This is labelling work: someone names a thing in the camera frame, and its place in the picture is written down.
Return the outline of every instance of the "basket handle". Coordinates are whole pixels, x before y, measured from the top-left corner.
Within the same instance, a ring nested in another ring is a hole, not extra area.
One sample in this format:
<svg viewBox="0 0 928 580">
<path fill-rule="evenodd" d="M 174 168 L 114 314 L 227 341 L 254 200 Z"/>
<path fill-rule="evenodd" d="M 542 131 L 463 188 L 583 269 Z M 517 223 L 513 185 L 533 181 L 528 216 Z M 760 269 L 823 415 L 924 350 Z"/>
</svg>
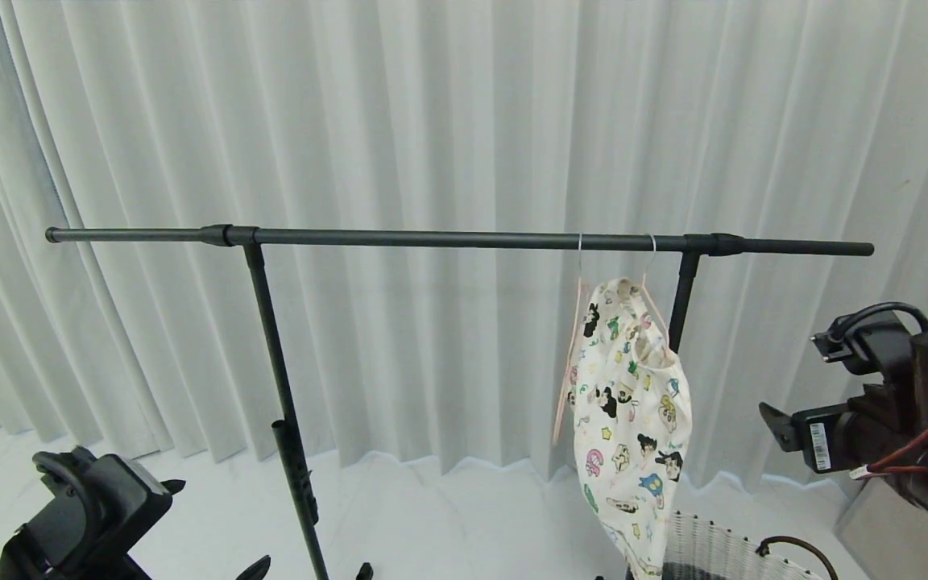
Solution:
<svg viewBox="0 0 928 580">
<path fill-rule="evenodd" d="M 807 551 L 810 551 L 814 554 L 814 557 L 818 558 L 822 562 L 822 566 L 826 567 L 826 572 L 829 573 L 829 578 L 831 580 L 839 580 L 836 577 L 836 569 L 833 569 L 833 565 L 829 562 L 829 558 L 826 557 L 826 554 L 822 554 L 822 550 L 815 548 L 813 545 L 807 543 L 806 541 L 800 539 L 800 537 L 792 536 L 771 536 L 765 537 L 761 541 L 761 544 L 758 546 L 758 550 L 755 552 L 759 557 L 767 557 L 769 555 L 769 545 L 770 544 L 793 544 L 794 546 L 799 546 L 804 548 Z"/>
</svg>

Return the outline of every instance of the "black garment rack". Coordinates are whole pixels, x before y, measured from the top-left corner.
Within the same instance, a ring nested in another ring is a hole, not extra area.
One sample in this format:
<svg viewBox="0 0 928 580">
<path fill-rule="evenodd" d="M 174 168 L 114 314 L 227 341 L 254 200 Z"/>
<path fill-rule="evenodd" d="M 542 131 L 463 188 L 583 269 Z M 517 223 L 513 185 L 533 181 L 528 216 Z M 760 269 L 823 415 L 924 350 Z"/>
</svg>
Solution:
<svg viewBox="0 0 928 580">
<path fill-rule="evenodd" d="M 270 288 L 264 269 L 262 245 L 283 243 L 301 246 L 386 246 L 386 247 L 496 247 L 522 250 L 597 250 L 614 252 L 681 252 L 678 267 L 678 287 L 668 338 L 671 349 L 678 350 L 686 310 L 690 305 L 693 280 L 701 256 L 733 256 L 736 254 L 813 254 L 822 256 L 870 256 L 871 243 L 815 242 L 807 239 L 752 239 L 733 234 L 685 235 L 605 235 L 605 234 L 509 234 L 509 232 L 457 231 L 382 231 L 382 230 L 321 230 L 273 229 L 253 226 L 217 224 L 201 228 L 171 229 L 65 229 L 45 230 L 49 242 L 203 242 L 213 246 L 242 246 L 246 264 L 253 279 L 253 290 L 260 309 L 267 351 L 270 355 L 274 381 L 283 418 L 271 428 L 277 450 L 292 492 L 296 515 L 303 531 L 313 573 L 317 580 L 329 580 L 321 544 L 314 525 L 319 521 L 317 500 L 310 487 L 310 471 L 299 433 L 288 371 L 281 352 L 277 320 L 271 302 Z M 361 566 L 357 580 L 373 577 L 371 565 Z"/>
</svg>

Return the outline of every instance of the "white curtain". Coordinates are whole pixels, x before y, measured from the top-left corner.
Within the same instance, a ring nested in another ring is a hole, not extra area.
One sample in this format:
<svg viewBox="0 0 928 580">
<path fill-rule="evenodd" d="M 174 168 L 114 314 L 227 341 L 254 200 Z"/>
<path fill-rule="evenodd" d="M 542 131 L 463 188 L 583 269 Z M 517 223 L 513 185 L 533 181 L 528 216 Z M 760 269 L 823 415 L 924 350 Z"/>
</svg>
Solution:
<svg viewBox="0 0 928 580">
<path fill-rule="evenodd" d="M 4 429 L 272 453 L 242 253 L 44 241 L 227 222 L 874 242 L 701 262 L 686 473 L 806 479 L 758 401 L 857 388 L 806 342 L 835 316 L 928 312 L 928 2 L 0 2 Z M 566 462 L 574 252 L 265 254 L 310 453 Z M 677 264 L 648 269 L 666 313 Z"/>
</svg>

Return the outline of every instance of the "woven laundry basket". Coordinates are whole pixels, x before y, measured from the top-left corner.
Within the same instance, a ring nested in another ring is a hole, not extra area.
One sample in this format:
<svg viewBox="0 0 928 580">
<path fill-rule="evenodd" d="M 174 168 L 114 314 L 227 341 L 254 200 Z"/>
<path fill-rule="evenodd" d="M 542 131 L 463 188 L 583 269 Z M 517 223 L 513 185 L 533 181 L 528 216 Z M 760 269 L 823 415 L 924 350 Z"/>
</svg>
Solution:
<svg viewBox="0 0 928 580">
<path fill-rule="evenodd" d="M 825 573 L 809 572 L 788 559 L 769 553 L 769 545 L 795 544 L 810 551 Z M 837 580 L 829 559 L 818 548 L 789 536 L 766 537 L 754 543 L 706 519 L 673 513 L 662 580 Z"/>
</svg>

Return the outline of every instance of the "cartoon print shirt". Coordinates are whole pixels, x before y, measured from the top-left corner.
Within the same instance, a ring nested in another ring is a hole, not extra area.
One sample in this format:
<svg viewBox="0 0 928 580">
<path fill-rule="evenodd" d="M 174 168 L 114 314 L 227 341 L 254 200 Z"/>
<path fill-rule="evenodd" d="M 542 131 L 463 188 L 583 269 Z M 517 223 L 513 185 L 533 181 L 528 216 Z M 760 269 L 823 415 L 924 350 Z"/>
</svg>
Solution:
<svg viewBox="0 0 928 580">
<path fill-rule="evenodd" d="M 570 356 L 582 493 L 639 580 L 659 578 L 693 412 L 686 376 L 630 280 L 600 285 Z"/>
</svg>

